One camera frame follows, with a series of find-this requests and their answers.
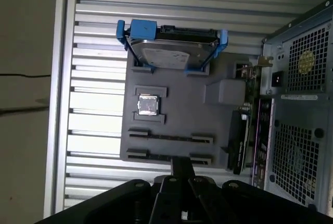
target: blue drive bracket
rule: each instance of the blue drive bracket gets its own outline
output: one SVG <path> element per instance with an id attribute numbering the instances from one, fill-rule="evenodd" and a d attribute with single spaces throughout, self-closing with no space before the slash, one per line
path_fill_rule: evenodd
<path id="1" fill-rule="evenodd" d="M 219 54 L 225 50 L 228 46 L 228 31 L 221 30 L 220 31 L 220 43 L 216 47 L 216 49 L 206 58 L 206 60 L 202 63 L 200 70 L 203 71 L 205 66 L 211 61 L 211 59 L 215 59 L 219 56 Z"/>
<path id="2" fill-rule="evenodd" d="M 221 30 L 220 31 L 220 43 L 217 45 L 216 49 L 202 62 L 200 68 L 198 69 L 186 69 L 185 74 L 197 73 L 197 72 L 205 72 L 206 65 L 212 60 L 219 56 L 219 54 L 225 50 L 228 46 L 228 31 Z"/>
<path id="3" fill-rule="evenodd" d="M 154 21 L 133 19 L 130 27 L 130 39 L 155 40 L 156 29 L 157 23 Z M 126 51 L 130 51 L 132 53 L 136 63 L 140 64 L 141 62 L 129 44 L 126 34 L 128 34 L 128 30 L 125 31 L 125 21 L 118 20 L 116 38 L 121 44 L 124 45 Z M 156 69 L 156 67 L 152 65 L 142 65 L 143 67 L 150 68 L 151 72 L 154 72 Z"/>
<path id="4" fill-rule="evenodd" d="M 157 22 L 133 19 L 131 23 L 131 39 L 155 40 Z"/>

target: yellow sticker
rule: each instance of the yellow sticker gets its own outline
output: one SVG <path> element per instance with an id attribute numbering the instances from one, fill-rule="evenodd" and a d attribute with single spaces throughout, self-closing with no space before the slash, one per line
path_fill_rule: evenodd
<path id="1" fill-rule="evenodd" d="M 298 71 L 300 74 L 308 74 L 314 66 L 315 56 L 312 51 L 304 51 L 298 61 Z"/>

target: black mount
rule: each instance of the black mount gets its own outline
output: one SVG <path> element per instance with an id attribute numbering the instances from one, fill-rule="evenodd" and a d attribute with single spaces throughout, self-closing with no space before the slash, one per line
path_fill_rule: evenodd
<path id="1" fill-rule="evenodd" d="M 333 223 L 315 209 L 240 181 L 219 188 L 213 179 L 196 176 L 188 157 L 173 157 L 171 171 L 156 177 L 152 186 L 132 180 L 38 224 Z"/>

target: metal rack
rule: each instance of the metal rack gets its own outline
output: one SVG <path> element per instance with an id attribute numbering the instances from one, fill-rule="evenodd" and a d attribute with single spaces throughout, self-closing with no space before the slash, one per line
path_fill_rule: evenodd
<path id="1" fill-rule="evenodd" d="M 168 165 L 119 159 L 127 54 L 119 19 L 229 30 L 225 58 L 260 55 L 262 37 L 323 0 L 57 0 L 44 215 L 133 178 L 151 181 Z M 230 172 L 198 168 L 219 184 Z M 248 181 L 248 176 L 237 177 Z"/>

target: floor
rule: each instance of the floor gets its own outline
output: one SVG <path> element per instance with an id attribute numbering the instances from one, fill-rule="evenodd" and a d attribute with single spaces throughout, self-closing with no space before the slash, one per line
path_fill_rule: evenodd
<path id="1" fill-rule="evenodd" d="M 55 0 L 0 0 L 0 73 L 50 74 Z M 40 106 L 50 78 L 0 77 L 0 108 Z M 0 223 L 43 217 L 48 112 L 0 117 Z"/>

